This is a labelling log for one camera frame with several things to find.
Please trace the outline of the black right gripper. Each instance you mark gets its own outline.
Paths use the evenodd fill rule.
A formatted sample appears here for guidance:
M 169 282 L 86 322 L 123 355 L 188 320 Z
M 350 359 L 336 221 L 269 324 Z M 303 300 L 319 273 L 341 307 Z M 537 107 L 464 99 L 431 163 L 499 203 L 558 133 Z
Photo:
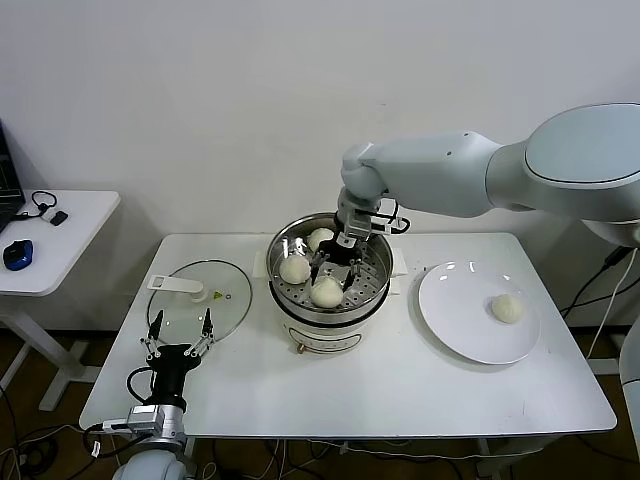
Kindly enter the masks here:
M 342 291 L 347 292 L 357 277 L 360 276 L 362 256 L 367 244 L 357 241 L 353 246 L 346 247 L 336 240 L 324 240 L 319 244 L 310 262 L 310 281 L 314 285 L 319 271 L 325 261 L 340 266 L 349 266 L 348 274 L 343 282 Z

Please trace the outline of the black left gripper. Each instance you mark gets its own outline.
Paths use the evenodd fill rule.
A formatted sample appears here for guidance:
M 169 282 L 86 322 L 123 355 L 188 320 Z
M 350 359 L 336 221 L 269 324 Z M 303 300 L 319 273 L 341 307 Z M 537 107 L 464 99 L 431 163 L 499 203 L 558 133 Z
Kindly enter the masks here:
M 163 323 L 164 311 L 159 310 L 140 343 L 147 351 L 148 366 L 155 373 L 148 401 L 183 401 L 183 390 L 187 374 L 197 368 L 201 358 L 215 343 L 211 309 L 207 308 L 200 338 L 189 346 L 160 346 L 158 339 Z

